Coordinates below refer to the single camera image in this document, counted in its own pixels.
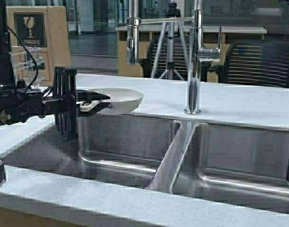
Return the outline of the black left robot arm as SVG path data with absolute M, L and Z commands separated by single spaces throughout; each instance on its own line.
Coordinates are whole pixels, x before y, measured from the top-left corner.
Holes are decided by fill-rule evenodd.
M 6 2 L 0 0 L 0 126 L 53 115 L 59 136 L 76 140 L 77 118 L 90 117 L 109 107 L 110 97 L 94 91 L 77 90 L 74 68 L 55 67 L 53 85 L 46 90 L 16 80 L 11 61 Z

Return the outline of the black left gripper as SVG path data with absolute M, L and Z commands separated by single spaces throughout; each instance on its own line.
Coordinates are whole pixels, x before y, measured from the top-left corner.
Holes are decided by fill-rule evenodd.
M 55 67 L 54 71 L 53 86 L 45 91 L 28 89 L 22 80 L 0 87 L 0 126 L 26 122 L 33 116 L 54 115 L 60 137 L 76 140 L 77 117 L 90 117 L 111 106 L 102 101 L 110 99 L 107 95 L 76 90 L 75 68 Z

